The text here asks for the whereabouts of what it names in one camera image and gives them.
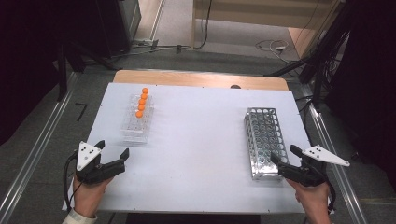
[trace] hand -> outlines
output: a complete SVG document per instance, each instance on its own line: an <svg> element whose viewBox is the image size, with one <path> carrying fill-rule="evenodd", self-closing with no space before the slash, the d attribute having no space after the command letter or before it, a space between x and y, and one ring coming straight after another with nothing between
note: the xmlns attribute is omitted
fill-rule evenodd
<svg viewBox="0 0 396 224"><path fill-rule="evenodd" d="M73 191L75 191L74 210L84 217L94 218L99 203L105 194L106 186L112 179L113 177L96 185L81 184L81 186L79 186L81 182L79 182L75 176L73 180Z"/></svg>
<svg viewBox="0 0 396 224"><path fill-rule="evenodd" d="M327 201L330 192L327 183L320 184L316 187L305 187L292 180L286 180L296 190L297 202L302 204L309 223L331 223L327 210Z"/></svg>

